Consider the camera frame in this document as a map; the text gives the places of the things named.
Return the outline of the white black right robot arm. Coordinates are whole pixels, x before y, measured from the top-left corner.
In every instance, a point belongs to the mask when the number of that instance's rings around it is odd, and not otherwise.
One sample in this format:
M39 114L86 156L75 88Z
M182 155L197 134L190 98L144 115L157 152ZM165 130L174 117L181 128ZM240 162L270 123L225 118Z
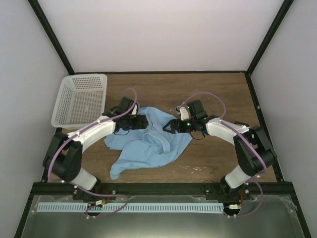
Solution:
M199 100L176 111L181 118L170 120L163 126L163 131L171 134L198 131L203 136L218 137L235 147L238 165L220 180L220 194L224 199L234 198L239 187L265 173L277 161L273 145L260 126L248 127L208 115Z

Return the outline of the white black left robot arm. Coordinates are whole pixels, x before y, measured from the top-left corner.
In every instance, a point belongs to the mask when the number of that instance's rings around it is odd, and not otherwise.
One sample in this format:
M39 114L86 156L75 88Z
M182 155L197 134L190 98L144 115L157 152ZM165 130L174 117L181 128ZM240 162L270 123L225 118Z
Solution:
M56 133L43 160L48 181L55 175L63 182L84 189L88 199L98 199L101 194L98 178L82 168L82 154L98 140L121 129L129 132L147 128L146 116L138 114L139 106L138 101L123 97L118 106L103 112L91 124L68 134Z

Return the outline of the light blue button shirt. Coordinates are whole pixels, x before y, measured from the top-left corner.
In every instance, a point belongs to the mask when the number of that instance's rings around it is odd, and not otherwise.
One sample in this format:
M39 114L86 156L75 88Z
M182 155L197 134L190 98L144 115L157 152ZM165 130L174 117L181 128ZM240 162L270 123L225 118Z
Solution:
M109 172L112 180L125 170L165 166L175 161L192 140L187 133L171 134L163 131L163 126L175 119L173 115L154 107L142 107L138 114L146 116L149 123L146 129L128 133L121 129L118 134L111 134L104 139L107 148L121 151Z

